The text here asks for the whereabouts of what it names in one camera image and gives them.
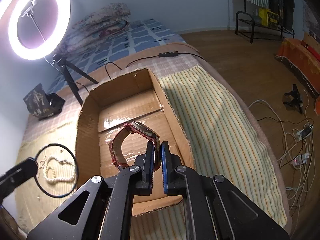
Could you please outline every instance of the screw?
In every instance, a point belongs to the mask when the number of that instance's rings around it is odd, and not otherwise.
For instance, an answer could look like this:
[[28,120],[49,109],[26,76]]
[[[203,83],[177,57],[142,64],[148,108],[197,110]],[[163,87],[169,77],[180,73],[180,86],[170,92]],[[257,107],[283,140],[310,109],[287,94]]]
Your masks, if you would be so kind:
[[183,165],[180,165],[180,166],[178,166],[176,169],[177,169],[177,171],[184,172],[184,171],[187,170],[187,167],[186,167],[186,166],[183,166]]
[[222,175],[217,175],[214,177],[216,182],[224,182],[224,177]]
[[93,177],[91,178],[91,181],[92,181],[93,183],[99,183],[101,180],[102,180],[102,178],[101,178],[100,176],[93,176]]
[[140,170],[140,167],[137,166],[137,165],[133,165],[129,168],[129,171],[131,172],[136,172],[136,171],[139,171]]

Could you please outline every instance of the black clamp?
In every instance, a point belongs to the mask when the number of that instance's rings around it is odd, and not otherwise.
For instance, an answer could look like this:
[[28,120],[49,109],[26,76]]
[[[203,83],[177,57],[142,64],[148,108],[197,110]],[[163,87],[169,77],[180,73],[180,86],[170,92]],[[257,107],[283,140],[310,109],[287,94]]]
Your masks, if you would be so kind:
[[[286,240],[287,233],[222,175],[199,175],[161,144],[164,191],[182,195],[187,240]],[[94,176],[29,233],[27,240],[127,240],[134,195],[152,193],[154,146],[116,176]]]
[[297,85],[292,85],[292,90],[289,93],[284,93],[285,96],[291,96],[293,99],[289,101],[284,101],[283,103],[285,105],[288,105],[289,107],[297,107],[300,114],[302,114],[302,98],[298,91]]
[[2,174],[0,176],[0,204],[15,188],[36,176],[37,172],[38,163],[34,158],[29,157]]

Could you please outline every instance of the wristwatch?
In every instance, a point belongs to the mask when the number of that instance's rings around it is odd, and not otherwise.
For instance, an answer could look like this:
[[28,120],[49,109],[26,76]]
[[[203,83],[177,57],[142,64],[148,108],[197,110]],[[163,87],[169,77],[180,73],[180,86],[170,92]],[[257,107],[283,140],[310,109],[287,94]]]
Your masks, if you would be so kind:
[[124,139],[131,133],[138,133],[144,138],[147,138],[149,141],[153,142],[155,149],[153,171],[158,170],[161,166],[160,137],[155,131],[151,130],[143,123],[136,121],[132,123],[125,123],[123,128],[109,143],[109,150],[113,165],[116,166],[119,171],[129,167],[126,159],[123,156],[121,145]]

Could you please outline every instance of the ring light stand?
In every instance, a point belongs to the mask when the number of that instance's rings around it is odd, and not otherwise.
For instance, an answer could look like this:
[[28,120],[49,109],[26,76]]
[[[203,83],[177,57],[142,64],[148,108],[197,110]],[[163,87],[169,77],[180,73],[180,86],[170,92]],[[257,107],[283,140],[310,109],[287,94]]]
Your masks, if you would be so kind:
[[[49,38],[46,38],[44,36],[43,32],[41,31],[39,25],[37,24],[34,18],[34,8],[37,4],[37,0],[31,1],[31,6],[25,12],[21,13],[22,9],[25,7],[28,1],[30,0],[19,0],[12,12],[10,22],[9,22],[9,41],[12,46],[12,49],[20,57],[25,59],[39,59],[50,54],[62,40],[69,23],[70,0],[56,0],[58,4],[58,20],[57,20],[55,30],[53,31],[53,34]],[[42,39],[44,40],[44,43],[41,44],[36,49],[27,49],[19,41],[18,34],[17,34],[17,24],[18,24],[19,17],[25,17],[25,16],[30,17],[32,19],[34,25],[36,26],[38,32],[40,33]],[[55,54],[53,56],[53,61],[51,64],[55,68],[57,68],[57,70],[59,70],[61,74],[65,77],[71,91],[75,95],[79,104],[82,105],[83,100],[79,95],[79,88],[77,87],[67,67],[79,73],[80,75],[90,80],[94,84],[98,84],[98,81],[96,81],[94,78],[89,76],[87,73],[79,69],[77,66],[75,66],[71,62],[67,61],[65,57],[62,57],[59,54]]]

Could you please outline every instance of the cardboard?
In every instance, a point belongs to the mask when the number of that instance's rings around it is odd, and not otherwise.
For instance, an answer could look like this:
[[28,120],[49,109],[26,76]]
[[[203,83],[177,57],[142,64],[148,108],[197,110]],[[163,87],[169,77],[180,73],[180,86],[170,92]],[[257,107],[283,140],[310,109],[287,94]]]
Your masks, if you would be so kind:
[[[99,85],[85,100],[77,126],[78,187],[94,175],[107,178],[118,174],[108,144],[124,123],[132,121],[142,122],[156,131],[160,141],[169,142],[171,153],[194,168],[189,141],[157,78],[149,69],[140,69]],[[147,139],[139,134],[129,135],[122,144],[128,164],[133,165],[135,157],[145,153],[146,147]],[[154,172],[152,194],[134,197],[132,215],[162,209],[181,200],[181,196],[164,194],[160,168]]]
[[307,43],[309,46],[311,46],[311,48],[313,48],[314,51],[320,54],[320,44],[309,33],[304,33],[303,41]]
[[303,47],[305,47],[307,50],[309,50],[311,52],[311,54],[313,56],[315,56],[315,58],[317,60],[320,61],[320,54],[318,52],[316,52],[308,43],[306,43],[305,41],[301,41],[301,44]]

